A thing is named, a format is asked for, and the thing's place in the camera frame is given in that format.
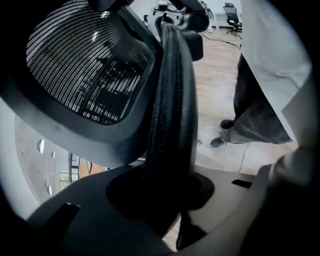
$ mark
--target white wall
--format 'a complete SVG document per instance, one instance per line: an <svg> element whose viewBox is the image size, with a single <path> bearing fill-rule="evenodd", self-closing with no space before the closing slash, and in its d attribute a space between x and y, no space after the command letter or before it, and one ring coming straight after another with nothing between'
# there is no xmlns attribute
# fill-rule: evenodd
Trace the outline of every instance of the white wall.
<svg viewBox="0 0 320 256"><path fill-rule="evenodd" d="M158 2L157 0L134 0L134 2L130 5L130 7L142 20L145 14L149 15L151 13L151 8L153 6L156 6L157 2ZM219 26L229 27L227 23L227 16L224 14L225 11L223 8L226 2L234 4L234 7L236 7L238 12L239 20L240 22L242 21L242 18L240 15L242 13L241 3L240 3L241 0L204 0L204 2L210 7L213 13L218 14L217 20L218 20ZM211 25L215 26L216 23L214 21L213 22L211 21Z"/></svg>
<svg viewBox="0 0 320 256"><path fill-rule="evenodd" d="M26 219L39 206L20 167L15 114L0 98L0 183L13 211Z"/></svg>
<svg viewBox="0 0 320 256"><path fill-rule="evenodd" d="M237 9L238 16L242 13L240 0L203 0L210 8L213 13L224 14L225 3L233 3Z"/></svg>
<svg viewBox="0 0 320 256"><path fill-rule="evenodd" d="M150 15L151 8L156 6L157 2L156 0L134 0L130 7L143 20L145 14Z"/></svg>

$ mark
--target office chair in background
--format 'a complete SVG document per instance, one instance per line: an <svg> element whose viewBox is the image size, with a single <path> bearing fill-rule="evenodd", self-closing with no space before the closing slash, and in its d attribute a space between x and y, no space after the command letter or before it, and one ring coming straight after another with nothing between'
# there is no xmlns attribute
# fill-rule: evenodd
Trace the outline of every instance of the office chair in background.
<svg viewBox="0 0 320 256"><path fill-rule="evenodd" d="M226 22L233 28L226 33L231 34L235 32L235 37L238 35L238 33L242 33L242 23L239 22L238 14L237 14L237 8L234 6L231 2L224 3L223 10L225 11L225 14L227 16Z"/></svg>

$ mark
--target white shirt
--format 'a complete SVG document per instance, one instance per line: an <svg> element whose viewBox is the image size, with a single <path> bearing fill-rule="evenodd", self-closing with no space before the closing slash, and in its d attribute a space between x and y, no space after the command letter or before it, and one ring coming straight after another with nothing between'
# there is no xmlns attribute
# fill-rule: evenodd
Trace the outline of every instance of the white shirt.
<svg viewBox="0 0 320 256"><path fill-rule="evenodd" d="M266 0L241 0L242 54L286 132L283 112L307 80L312 64L295 30Z"/></svg>

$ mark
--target gray pants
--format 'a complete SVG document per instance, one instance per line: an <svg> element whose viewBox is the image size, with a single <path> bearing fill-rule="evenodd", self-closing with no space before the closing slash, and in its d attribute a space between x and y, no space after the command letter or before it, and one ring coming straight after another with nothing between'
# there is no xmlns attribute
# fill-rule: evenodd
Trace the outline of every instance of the gray pants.
<svg viewBox="0 0 320 256"><path fill-rule="evenodd" d="M220 137L223 142L282 144L291 141L243 55L238 63L233 106L234 125Z"/></svg>

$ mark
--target black mesh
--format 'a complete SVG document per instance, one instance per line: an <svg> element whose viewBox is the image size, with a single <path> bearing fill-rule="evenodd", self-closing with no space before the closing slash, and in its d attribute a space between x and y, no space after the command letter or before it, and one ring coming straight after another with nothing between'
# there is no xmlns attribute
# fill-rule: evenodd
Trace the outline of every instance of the black mesh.
<svg viewBox="0 0 320 256"><path fill-rule="evenodd" d="M86 0L51 12L26 50L30 72L52 97L102 124L114 124L129 111L149 55L116 13L94 12Z"/></svg>

